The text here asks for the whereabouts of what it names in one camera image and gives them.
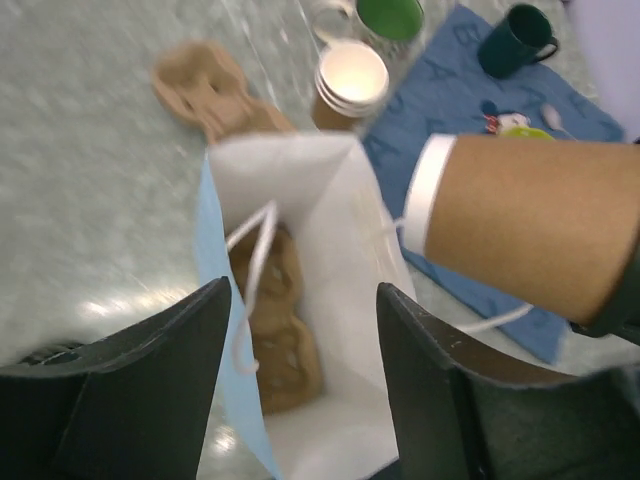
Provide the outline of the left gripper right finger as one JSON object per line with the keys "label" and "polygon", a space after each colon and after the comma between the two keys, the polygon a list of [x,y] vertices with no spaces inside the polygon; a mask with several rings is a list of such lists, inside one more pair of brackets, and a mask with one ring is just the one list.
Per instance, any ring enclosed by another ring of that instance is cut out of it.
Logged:
{"label": "left gripper right finger", "polygon": [[506,355],[394,285],[377,322],[406,479],[635,479],[639,369],[586,376]]}

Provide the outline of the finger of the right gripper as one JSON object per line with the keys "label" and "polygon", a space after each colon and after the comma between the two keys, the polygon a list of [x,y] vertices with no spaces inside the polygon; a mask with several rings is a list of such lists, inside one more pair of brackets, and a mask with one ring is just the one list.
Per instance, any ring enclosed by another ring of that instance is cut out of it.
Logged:
{"label": "finger of the right gripper", "polygon": [[574,333],[590,338],[615,335],[639,344],[639,250],[636,249],[609,299],[588,326],[569,323]]}

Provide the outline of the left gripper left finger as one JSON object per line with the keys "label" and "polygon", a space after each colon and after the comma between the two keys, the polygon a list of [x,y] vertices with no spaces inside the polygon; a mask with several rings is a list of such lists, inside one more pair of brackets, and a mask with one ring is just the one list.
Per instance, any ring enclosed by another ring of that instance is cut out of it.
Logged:
{"label": "left gripper left finger", "polygon": [[102,340],[1,370],[5,479],[192,479],[231,309],[227,278]]}

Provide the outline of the brown paper cup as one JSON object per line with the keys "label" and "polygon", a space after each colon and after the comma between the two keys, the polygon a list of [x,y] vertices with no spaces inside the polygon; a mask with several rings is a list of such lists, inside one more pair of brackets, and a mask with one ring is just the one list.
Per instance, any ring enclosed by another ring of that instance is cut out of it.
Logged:
{"label": "brown paper cup", "polygon": [[434,134],[403,221],[409,251],[588,326],[639,250],[639,149]]}

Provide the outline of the brown pulp cup carrier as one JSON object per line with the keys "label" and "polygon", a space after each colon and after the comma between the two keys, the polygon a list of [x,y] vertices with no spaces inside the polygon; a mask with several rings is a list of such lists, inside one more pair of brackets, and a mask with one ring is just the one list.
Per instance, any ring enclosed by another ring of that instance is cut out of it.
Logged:
{"label": "brown pulp cup carrier", "polygon": [[303,292],[296,246],[276,229],[250,315],[262,413],[283,413],[314,400],[324,378],[311,330],[295,314]]}

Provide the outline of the light blue paper bag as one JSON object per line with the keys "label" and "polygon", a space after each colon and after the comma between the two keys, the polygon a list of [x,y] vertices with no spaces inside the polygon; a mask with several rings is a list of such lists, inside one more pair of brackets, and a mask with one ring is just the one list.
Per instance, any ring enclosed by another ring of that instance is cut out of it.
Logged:
{"label": "light blue paper bag", "polygon": [[277,479],[364,479],[398,452],[380,354],[376,290],[414,287],[360,141],[346,133],[253,134],[211,146],[201,171],[194,250],[202,282],[229,275],[225,241],[267,204],[302,270],[298,306],[321,360],[320,397],[265,418],[256,330],[232,297],[218,384],[226,418]]}

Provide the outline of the stack of brown paper cups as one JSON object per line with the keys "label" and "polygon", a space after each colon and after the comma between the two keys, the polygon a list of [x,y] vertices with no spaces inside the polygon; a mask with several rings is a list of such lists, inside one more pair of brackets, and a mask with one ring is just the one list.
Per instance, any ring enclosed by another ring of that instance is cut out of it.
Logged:
{"label": "stack of brown paper cups", "polygon": [[384,99],[389,73],[367,44],[339,40],[321,53],[315,71],[311,118],[320,130],[350,130]]}

